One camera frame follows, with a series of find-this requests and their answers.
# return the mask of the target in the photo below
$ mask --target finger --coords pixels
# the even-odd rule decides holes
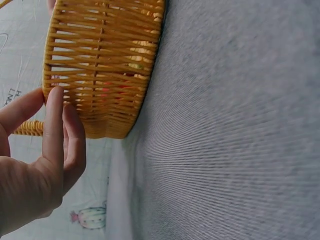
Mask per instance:
[[[63,194],[65,195],[85,171],[87,156],[85,129],[73,106],[64,107],[63,123],[68,134],[67,157],[63,168]]]
[[[65,124],[63,124],[63,156],[64,156],[64,160],[67,159],[67,155],[68,155],[68,146],[69,146],[69,136],[68,136],[68,131],[66,129]]]
[[[0,124],[9,136],[24,121],[35,115],[44,104],[44,94],[37,88],[23,95],[0,110]]]
[[[55,4],[56,4],[56,0],[47,0],[46,1],[46,5],[48,7],[48,11],[49,11],[50,16],[52,15]]]
[[[59,86],[53,88],[49,93],[44,119],[41,158],[48,161],[47,167],[53,171],[54,177],[60,180],[63,179],[64,166],[63,93],[63,88]]]

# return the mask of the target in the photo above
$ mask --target gray fabric surface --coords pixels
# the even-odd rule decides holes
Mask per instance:
[[[320,1],[168,3],[122,143],[134,239],[319,240]]]

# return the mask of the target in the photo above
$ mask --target basket handle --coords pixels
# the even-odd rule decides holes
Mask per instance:
[[[13,133],[17,135],[42,136],[44,134],[44,122],[37,120],[25,121]]]
[[[5,5],[8,3],[12,2],[13,0],[4,0],[3,2],[0,3],[0,9],[2,9]]]

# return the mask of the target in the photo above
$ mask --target fabric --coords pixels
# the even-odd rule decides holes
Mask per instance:
[[[320,1],[169,0],[110,239],[320,239],[319,93]]]

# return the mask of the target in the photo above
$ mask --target wicker basket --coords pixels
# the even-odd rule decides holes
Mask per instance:
[[[165,0],[57,0],[44,53],[45,99],[62,86],[87,138],[126,137],[146,94],[164,14]],[[15,134],[42,136],[43,122],[27,121]]]

